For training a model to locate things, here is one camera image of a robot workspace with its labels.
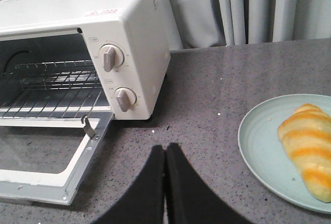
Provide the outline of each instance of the oven rack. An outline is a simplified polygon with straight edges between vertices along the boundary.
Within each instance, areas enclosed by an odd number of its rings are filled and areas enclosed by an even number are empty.
[[[92,61],[17,64],[0,91],[0,119],[81,118],[110,110]]]

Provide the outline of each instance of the plate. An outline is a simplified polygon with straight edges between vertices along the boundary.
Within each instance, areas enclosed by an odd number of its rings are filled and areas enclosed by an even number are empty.
[[[277,128],[304,103],[331,114],[331,97],[312,94],[284,95],[264,101],[243,118],[238,142],[241,155],[257,179],[285,200],[320,213],[331,214],[331,203],[314,198],[286,156]]]

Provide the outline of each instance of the gray curtain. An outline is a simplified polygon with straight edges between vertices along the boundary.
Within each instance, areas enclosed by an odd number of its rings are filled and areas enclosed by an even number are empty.
[[[161,0],[171,50],[329,38],[329,0]]]

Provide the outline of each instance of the speckled countertop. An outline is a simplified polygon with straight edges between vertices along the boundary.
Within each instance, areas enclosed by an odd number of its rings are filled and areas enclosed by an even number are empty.
[[[114,121],[71,206],[0,203],[0,223],[90,223],[142,169],[151,147],[178,142],[212,190],[254,223],[328,223],[266,189],[240,156],[244,115],[272,97],[331,95],[331,40],[287,41],[172,53],[150,122]]]

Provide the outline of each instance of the striped bread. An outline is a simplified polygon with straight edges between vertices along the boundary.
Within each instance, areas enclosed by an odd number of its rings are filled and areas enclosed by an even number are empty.
[[[310,193],[331,202],[331,117],[303,104],[278,127],[278,138]]]

